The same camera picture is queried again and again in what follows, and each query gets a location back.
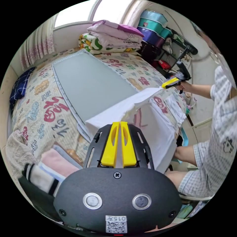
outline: purple box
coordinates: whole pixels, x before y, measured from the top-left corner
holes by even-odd
[[[165,42],[165,39],[160,37],[154,31],[138,26],[137,29],[144,35],[143,40],[149,44],[155,45],[161,48]]]

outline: pink floral curtain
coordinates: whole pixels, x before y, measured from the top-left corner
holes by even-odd
[[[43,58],[54,52],[53,28],[56,16],[51,17],[39,26],[23,43],[20,48],[20,62],[25,70]]]

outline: stack of folded bedding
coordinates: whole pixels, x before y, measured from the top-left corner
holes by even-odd
[[[79,47],[91,54],[132,53],[138,54],[144,35],[128,25],[112,23],[108,20],[95,22],[87,33],[79,38]]]

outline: pink blanket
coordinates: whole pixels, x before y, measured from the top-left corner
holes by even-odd
[[[144,37],[144,35],[138,29],[136,29],[132,26],[129,26],[129,25],[117,24],[117,23],[110,22],[108,20],[99,20],[99,21],[93,23],[92,25],[98,25],[98,24],[104,24],[104,25],[110,26],[112,28],[122,30],[127,33],[131,33],[131,34],[135,34],[135,35]]]
[[[97,33],[104,33],[107,34],[109,36],[113,36],[116,37],[118,39],[123,39],[123,40],[129,40],[132,42],[136,42],[136,43],[141,43],[142,42],[142,38],[144,37],[144,35],[137,29],[135,29],[134,27],[131,26],[127,26],[126,30],[129,32],[126,32],[124,30],[121,29],[125,29],[125,27],[123,25],[120,25],[120,29],[111,27],[110,25],[114,25],[115,23],[111,23],[109,21],[105,21],[107,24],[104,24],[104,21],[99,21],[99,22],[95,22],[91,27],[89,27],[87,29],[87,32],[97,32]]]

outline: qr code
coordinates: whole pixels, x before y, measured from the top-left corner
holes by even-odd
[[[106,232],[117,233],[117,234],[127,233],[127,222],[107,221]]]

